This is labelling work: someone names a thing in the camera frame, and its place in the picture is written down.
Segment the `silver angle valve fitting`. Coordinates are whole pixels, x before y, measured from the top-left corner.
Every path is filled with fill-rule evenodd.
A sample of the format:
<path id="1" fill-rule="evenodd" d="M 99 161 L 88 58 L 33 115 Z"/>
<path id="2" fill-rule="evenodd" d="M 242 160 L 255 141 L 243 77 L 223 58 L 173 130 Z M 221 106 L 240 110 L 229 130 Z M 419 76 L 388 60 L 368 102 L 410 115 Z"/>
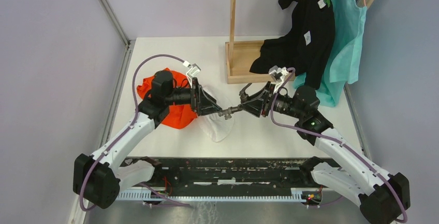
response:
<path id="1" fill-rule="evenodd" d="M 218 112 L 218 116 L 223 117 L 225 120 L 229 120 L 232 118 L 232 112 L 229 109 L 222 110 L 221 112 Z"/>

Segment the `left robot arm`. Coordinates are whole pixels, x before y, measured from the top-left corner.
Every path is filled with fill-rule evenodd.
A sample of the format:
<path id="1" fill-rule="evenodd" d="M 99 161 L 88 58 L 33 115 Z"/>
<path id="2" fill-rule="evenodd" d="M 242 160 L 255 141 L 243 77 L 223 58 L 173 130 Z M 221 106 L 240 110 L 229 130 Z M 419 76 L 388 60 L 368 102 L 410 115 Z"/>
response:
<path id="1" fill-rule="evenodd" d="M 128 166 L 122 162 L 147 135 L 168 116 L 170 106 L 189 105 L 197 116 L 221 112 L 216 99 L 206 93 L 197 78 L 190 87 L 176 87 L 171 71 L 158 71 L 149 93 L 136 105 L 133 119 L 114 138 L 91 155 L 80 154 L 74 163 L 73 191 L 80 197 L 80 207 L 88 200 L 93 206 L 108 208 L 121 191 L 147 182 L 157 186 L 163 172 L 148 161 Z"/>

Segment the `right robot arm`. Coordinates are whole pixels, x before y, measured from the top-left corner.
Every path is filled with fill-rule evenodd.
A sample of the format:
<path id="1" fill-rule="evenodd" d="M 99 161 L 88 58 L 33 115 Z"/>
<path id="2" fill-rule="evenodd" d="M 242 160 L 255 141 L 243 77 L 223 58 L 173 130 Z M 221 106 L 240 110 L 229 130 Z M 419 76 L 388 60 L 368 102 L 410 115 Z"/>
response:
<path id="1" fill-rule="evenodd" d="M 312 146 L 327 154 L 340 167 L 338 171 L 317 157 L 306 161 L 299 181 L 306 187 L 316 183 L 326 186 L 359 207 L 369 223 L 407 223 L 411 205 L 408 178 L 391 174 L 357 151 L 318 110 L 319 99 L 313 88 L 301 86 L 292 97 L 281 95 L 268 82 L 260 91 L 249 95 L 239 92 L 240 109 L 256 117 L 275 112 L 298 121 L 285 128 L 297 131 Z"/>

